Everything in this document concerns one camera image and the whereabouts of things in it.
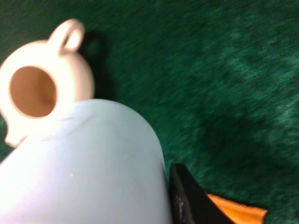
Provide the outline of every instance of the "light blue cup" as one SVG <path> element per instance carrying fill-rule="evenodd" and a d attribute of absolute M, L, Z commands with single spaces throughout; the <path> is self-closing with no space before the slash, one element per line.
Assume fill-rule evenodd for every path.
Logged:
<path fill-rule="evenodd" d="M 0 164 L 0 223 L 171 224 L 155 132 L 122 104 L 74 104 Z"/>

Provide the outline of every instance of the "green felt surface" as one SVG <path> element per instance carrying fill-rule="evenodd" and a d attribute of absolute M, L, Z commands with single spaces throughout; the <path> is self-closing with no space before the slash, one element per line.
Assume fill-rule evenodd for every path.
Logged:
<path fill-rule="evenodd" d="M 183 162 L 206 191 L 268 209 L 267 224 L 295 224 L 298 10 L 295 0 L 1 1 L 0 62 L 78 18 L 96 97 L 150 122 L 167 169 Z"/>

